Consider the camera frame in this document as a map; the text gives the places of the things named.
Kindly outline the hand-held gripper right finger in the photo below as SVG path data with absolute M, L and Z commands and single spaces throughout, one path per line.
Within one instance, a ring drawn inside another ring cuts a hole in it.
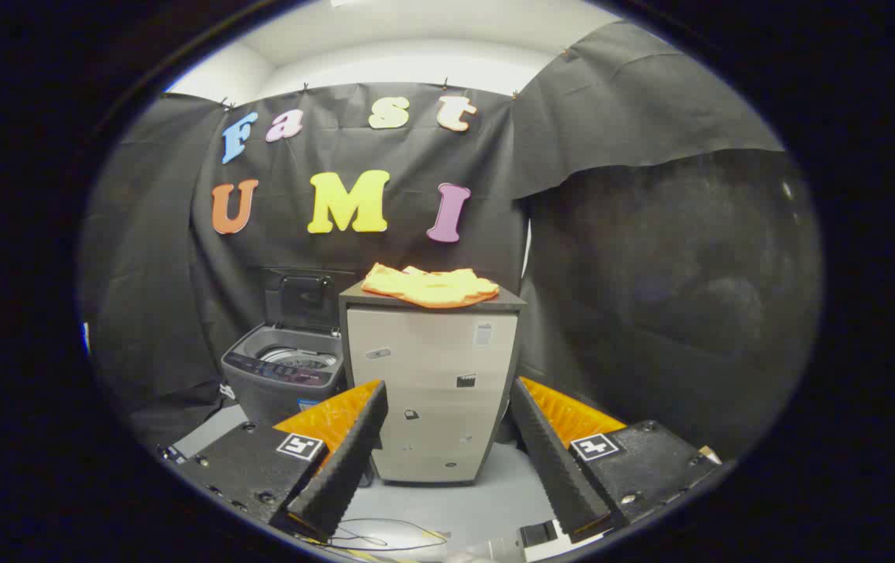
M 529 378 L 513 382 L 509 409 L 573 543 L 657 515 L 720 468 L 660 421 L 627 424 Z

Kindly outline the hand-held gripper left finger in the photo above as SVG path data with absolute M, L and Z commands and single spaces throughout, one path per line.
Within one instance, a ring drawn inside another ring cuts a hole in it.
M 247 423 L 174 456 L 184 478 L 240 516 L 325 543 L 336 534 L 388 414 L 373 380 L 279 421 Z

